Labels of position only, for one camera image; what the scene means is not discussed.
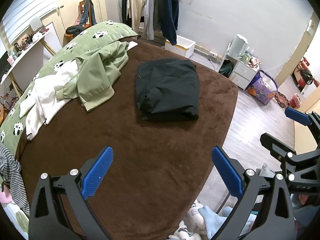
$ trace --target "electrical outlet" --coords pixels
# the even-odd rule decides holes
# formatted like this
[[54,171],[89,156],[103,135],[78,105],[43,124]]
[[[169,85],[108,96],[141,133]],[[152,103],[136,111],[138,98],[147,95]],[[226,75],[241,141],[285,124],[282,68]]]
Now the electrical outlet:
[[212,52],[212,51],[209,51],[209,56],[210,57],[214,57],[214,58],[217,58],[218,57],[218,54]]

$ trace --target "green jacket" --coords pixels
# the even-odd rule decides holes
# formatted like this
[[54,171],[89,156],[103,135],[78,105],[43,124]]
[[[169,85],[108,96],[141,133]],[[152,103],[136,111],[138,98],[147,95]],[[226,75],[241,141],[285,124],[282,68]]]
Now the green jacket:
[[128,62],[128,46],[128,42],[115,41],[76,57],[78,74],[56,91],[57,100],[80,97],[87,111],[109,100],[115,93],[111,86]]

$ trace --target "navy hoodie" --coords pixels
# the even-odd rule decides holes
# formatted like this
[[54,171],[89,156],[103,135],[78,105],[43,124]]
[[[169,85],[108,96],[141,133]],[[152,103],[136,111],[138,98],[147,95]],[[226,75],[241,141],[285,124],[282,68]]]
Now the navy hoodie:
[[163,9],[161,13],[161,30],[165,38],[171,45],[177,44],[179,0],[163,0]]

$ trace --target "brown blanket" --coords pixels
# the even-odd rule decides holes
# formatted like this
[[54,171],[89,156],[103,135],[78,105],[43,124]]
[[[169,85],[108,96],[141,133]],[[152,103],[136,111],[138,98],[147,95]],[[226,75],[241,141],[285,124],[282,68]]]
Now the brown blanket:
[[[223,145],[238,89],[224,76],[196,63],[199,119],[142,121],[135,103],[137,66],[150,60],[184,58],[137,42],[128,51],[129,62],[109,101],[91,112],[86,112],[79,98],[70,101],[31,142],[21,136],[16,157],[31,203],[41,173],[64,175],[79,169],[104,146],[111,146],[114,161],[95,196],[88,199],[91,208],[115,240],[164,240],[177,228],[213,168],[211,150]],[[74,230],[80,232],[68,202],[64,203]]]

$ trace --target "white bedside table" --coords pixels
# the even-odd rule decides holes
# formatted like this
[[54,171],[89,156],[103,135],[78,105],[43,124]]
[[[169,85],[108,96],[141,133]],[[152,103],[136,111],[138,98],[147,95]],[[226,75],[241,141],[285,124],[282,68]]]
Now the white bedside table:
[[226,53],[223,55],[222,61],[217,71],[219,72],[224,60],[226,59],[226,56],[231,58],[231,61],[235,64],[235,66],[233,68],[233,71],[231,72],[231,75],[229,76],[229,79],[238,87],[241,87],[244,90],[259,71],[259,67],[251,68],[249,67],[249,65],[243,63],[239,58],[231,57],[228,54],[230,45],[231,43],[229,43],[229,46],[226,50]]
[[238,61],[233,68],[233,71],[229,79],[236,84],[238,87],[241,87],[243,90],[249,85],[251,80],[257,74],[259,67],[251,68],[249,65],[244,64],[241,61]]

